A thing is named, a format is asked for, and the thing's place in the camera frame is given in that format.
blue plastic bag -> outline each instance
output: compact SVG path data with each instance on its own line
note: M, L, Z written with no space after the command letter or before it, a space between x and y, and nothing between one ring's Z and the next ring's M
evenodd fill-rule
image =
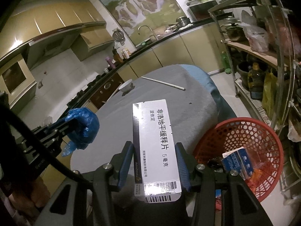
M65 121L76 118L79 122L78 127L67 136L70 142L64 147L62 156L70 155L76 149L85 149L92 143L99 130L99 120L88 108L71 109Z

green plastic bottle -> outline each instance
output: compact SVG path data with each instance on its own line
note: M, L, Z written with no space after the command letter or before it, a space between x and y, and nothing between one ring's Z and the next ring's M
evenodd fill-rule
M251 99L262 100L265 73L259 68L258 63L253 63L253 68L248 73L248 86Z
M222 52L222 63L223 63L226 74L231 74L231 68L230 68L228 56L225 52Z

human hand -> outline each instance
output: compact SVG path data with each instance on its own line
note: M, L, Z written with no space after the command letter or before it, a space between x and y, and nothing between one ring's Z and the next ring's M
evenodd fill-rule
M30 218L37 218L39 216L37 207L44 207L47 204L50 193L41 177L29 182L26 187L30 187L29 193L26 191L27 188L15 189L9 196L9 200L16 210L25 213Z

wall mural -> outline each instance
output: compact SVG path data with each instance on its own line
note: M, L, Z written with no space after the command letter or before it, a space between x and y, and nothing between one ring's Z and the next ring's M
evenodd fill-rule
M151 32L148 28L138 27L148 25L156 34L162 33L165 26L175 24L176 18L184 16L184 12L175 0L100 0L135 45L147 39Z

basket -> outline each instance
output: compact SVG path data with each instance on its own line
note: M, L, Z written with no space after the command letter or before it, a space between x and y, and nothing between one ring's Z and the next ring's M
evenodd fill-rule
M259 202L275 188L283 169L283 149L272 128L253 118L232 118L208 130L197 144L193 155L198 163L207 164L222 153L245 147L254 166L262 175L253 192Z

